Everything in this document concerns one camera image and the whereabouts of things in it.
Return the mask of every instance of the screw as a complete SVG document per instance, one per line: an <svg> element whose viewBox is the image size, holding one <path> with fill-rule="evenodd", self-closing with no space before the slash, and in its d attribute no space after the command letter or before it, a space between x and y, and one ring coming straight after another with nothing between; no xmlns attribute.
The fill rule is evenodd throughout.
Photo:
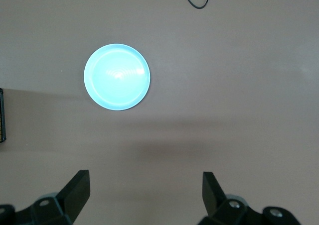
<svg viewBox="0 0 319 225"><path fill-rule="evenodd" d="M232 208L235 208L235 209L238 209L240 208L240 205L237 201L230 201L229 202L229 205L232 207Z"/></svg>
<svg viewBox="0 0 319 225"><path fill-rule="evenodd" d="M39 204L39 206L43 207L43 206L48 205L49 203L50 203L49 200L43 200L43 201Z"/></svg>
<svg viewBox="0 0 319 225"><path fill-rule="evenodd" d="M270 213L278 218L281 218L283 216L283 214L281 213L281 211L279 211L278 209L270 209Z"/></svg>

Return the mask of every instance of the light blue plate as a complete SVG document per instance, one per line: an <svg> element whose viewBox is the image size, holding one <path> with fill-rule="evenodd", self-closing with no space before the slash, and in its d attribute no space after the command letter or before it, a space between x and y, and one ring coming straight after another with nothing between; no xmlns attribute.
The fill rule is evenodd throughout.
<svg viewBox="0 0 319 225"><path fill-rule="evenodd" d="M95 51L84 69L84 84L100 106L121 111L132 108L146 95L150 70L134 48L110 44Z"/></svg>

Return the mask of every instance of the plate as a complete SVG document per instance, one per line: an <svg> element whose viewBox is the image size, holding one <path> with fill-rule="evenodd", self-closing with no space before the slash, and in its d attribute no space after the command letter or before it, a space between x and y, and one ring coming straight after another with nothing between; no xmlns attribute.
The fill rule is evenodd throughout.
<svg viewBox="0 0 319 225"><path fill-rule="evenodd" d="M84 84L100 106L121 111L134 107L150 86L149 66L134 48L109 44L96 50L86 63Z"/></svg>

